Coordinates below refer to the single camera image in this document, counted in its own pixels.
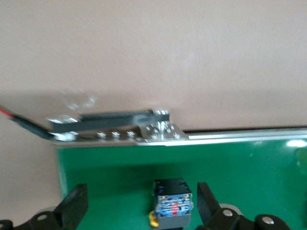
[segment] black wire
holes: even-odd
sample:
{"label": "black wire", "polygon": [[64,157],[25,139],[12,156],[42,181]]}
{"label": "black wire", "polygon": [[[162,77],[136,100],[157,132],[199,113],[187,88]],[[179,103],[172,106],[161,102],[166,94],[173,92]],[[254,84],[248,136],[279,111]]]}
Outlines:
{"label": "black wire", "polygon": [[53,138],[53,135],[49,133],[48,129],[36,124],[33,121],[30,121],[26,118],[23,118],[21,116],[18,115],[13,115],[13,117],[11,118],[12,121],[16,122],[17,124],[19,124],[21,127],[25,128],[26,130],[30,131],[31,133],[46,139],[46,140],[50,140]]}

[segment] electronic component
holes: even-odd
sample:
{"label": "electronic component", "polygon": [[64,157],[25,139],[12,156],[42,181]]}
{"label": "electronic component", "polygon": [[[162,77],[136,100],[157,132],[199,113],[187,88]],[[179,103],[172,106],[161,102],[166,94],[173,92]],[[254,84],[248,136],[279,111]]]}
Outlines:
{"label": "electronic component", "polygon": [[151,225],[157,230],[188,226],[193,209],[192,192],[183,179],[155,180],[153,188],[155,209],[149,214]]}

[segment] screw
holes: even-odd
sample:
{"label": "screw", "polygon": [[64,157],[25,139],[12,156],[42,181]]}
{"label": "screw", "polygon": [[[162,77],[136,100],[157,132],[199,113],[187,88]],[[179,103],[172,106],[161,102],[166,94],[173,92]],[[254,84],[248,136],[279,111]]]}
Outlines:
{"label": "screw", "polygon": [[119,138],[119,136],[120,136],[120,133],[119,133],[119,132],[117,132],[117,131],[112,132],[112,137],[114,137],[114,138]]}
{"label": "screw", "polygon": [[74,141],[77,139],[78,133],[76,132],[67,132],[67,133],[52,133],[55,140],[60,141]]}
{"label": "screw", "polygon": [[127,132],[127,136],[130,137],[130,138],[133,138],[135,137],[136,133],[134,131],[128,131]]}
{"label": "screw", "polygon": [[227,217],[232,217],[234,214],[232,213],[232,211],[225,209],[223,210],[223,214]]}
{"label": "screw", "polygon": [[262,221],[266,224],[274,224],[274,220],[270,217],[262,217]]}
{"label": "screw", "polygon": [[179,138],[180,138],[180,135],[179,135],[178,133],[174,133],[173,136],[174,136],[174,138],[176,138],[176,139],[179,139]]}
{"label": "screw", "polygon": [[43,214],[37,218],[37,220],[44,220],[47,218],[47,215]]}
{"label": "screw", "polygon": [[106,138],[106,134],[104,132],[98,133],[99,138]]}
{"label": "screw", "polygon": [[154,133],[159,133],[159,130],[157,128],[153,128]]}
{"label": "screw", "polygon": [[151,138],[152,138],[152,139],[158,139],[158,135],[152,134],[152,135],[151,135]]}

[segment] red wire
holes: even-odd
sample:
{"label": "red wire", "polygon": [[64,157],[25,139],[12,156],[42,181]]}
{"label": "red wire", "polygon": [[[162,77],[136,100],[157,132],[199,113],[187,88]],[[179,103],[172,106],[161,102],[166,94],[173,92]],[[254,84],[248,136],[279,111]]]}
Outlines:
{"label": "red wire", "polygon": [[14,116],[12,114],[9,114],[8,112],[5,112],[4,110],[0,109],[0,113],[10,117],[10,118],[13,118]]}

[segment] white wall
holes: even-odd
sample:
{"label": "white wall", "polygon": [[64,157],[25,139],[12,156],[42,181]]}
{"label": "white wall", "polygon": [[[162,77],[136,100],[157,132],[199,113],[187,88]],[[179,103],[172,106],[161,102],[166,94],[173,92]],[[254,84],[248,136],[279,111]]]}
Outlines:
{"label": "white wall", "polygon": [[[305,125],[306,12],[304,0],[2,1],[0,104],[44,121],[82,89],[97,111],[169,108],[183,129]],[[60,201],[48,141],[0,116],[0,157],[0,219]]]}

